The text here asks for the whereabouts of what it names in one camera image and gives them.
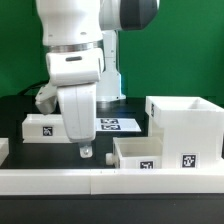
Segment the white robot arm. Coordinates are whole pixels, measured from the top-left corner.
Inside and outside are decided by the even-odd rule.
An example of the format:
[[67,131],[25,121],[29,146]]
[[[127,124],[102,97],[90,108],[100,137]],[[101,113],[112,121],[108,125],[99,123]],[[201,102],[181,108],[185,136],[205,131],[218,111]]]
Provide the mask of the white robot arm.
[[35,1],[49,74],[36,106],[44,115],[59,108],[69,141],[88,158],[96,136],[97,83],[105,70],[103,33],[144,29],[160,0]]

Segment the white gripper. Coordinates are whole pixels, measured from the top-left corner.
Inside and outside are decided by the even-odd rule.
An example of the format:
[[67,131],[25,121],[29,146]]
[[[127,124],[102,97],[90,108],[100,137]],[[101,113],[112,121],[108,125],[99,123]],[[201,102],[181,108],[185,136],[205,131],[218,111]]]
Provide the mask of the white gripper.
[[50,82],[57,99],[68,139],[79,143],[80,156],[90,158],[96,135],[96,84],[104,70],[100,48],[46,55]]

